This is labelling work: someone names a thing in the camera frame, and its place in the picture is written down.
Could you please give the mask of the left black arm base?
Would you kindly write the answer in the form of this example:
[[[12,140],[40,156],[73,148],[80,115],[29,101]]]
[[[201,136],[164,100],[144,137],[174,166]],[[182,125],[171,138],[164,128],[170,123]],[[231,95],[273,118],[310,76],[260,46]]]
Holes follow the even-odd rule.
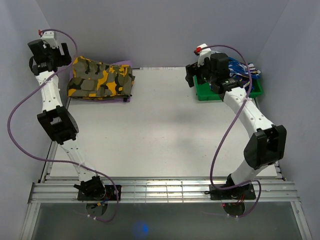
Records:
[[[115,188],[113,185],[111,184],[108,184],[108,185],[105,185],[105,189],[106,189],[106,194],[105,194],[105,197],[101,198],[101,199],[96,199],[96,198],[93,198],[93,197],[88,197],[88,196],[85,196],[82,192],[78,192],[77,194],[77,200],[78,201],[103,201],[105,199],[108,199],[109,201],[116,201],[117,200],[117,197],[116,197],[116,191],[115,191]]]

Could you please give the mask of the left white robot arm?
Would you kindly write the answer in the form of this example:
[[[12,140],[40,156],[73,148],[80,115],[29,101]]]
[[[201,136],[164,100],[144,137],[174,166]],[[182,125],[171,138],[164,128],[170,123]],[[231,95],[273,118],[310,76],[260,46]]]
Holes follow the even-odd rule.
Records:
[[[29,61],[30,69],[41,86],[42,110],[37,120],[49,138],[62,147],[74,166],[80,181],[74,187],[86,197],[100,200],[106,195],[106,187],[93,167],[86,164],[77,141],[78,125],[61,101],[57,71],[71,63],[68,46],[66,43],[62,47],[51,46],[42,39],[27,45],[33,54]]]

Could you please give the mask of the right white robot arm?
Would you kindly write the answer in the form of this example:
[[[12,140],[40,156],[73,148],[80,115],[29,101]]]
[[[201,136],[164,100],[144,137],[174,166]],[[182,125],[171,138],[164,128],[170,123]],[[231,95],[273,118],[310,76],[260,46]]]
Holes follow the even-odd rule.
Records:
[[[284,157],[287,130],[267,119],[249,98],[244,83],[230,76],[229,57],[225,53],[197,50],[197,63],[186,66],[186,81],[194,86],[193,78],[200,84],[209,83],[214,93],[233,110],[235,120],[240,120],[246,129],[249,141],[244,148],[244,160],[231,173],[219,191],[237,199],[244,187],[266,167]]]

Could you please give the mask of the camouflage cargo trousers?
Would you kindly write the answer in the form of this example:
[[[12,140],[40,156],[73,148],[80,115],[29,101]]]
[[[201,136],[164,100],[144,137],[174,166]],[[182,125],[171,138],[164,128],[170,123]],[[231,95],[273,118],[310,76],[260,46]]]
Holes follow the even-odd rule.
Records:
[[[72,73],[67,85],[69,98],[105,101],[132,96],[135,76],[129,64],[107,64],[80,56],[72,64]]]

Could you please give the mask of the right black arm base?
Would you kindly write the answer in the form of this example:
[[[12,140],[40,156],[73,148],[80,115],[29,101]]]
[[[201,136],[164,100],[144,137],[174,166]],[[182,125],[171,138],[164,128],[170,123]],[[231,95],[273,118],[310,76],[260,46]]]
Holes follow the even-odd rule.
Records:
[[[255,200],[256,194],[252,184],[236,187],[229,190],[217,190],[212,185],[209,190],[204,192],[205,195],[210,195],[211,200]]]

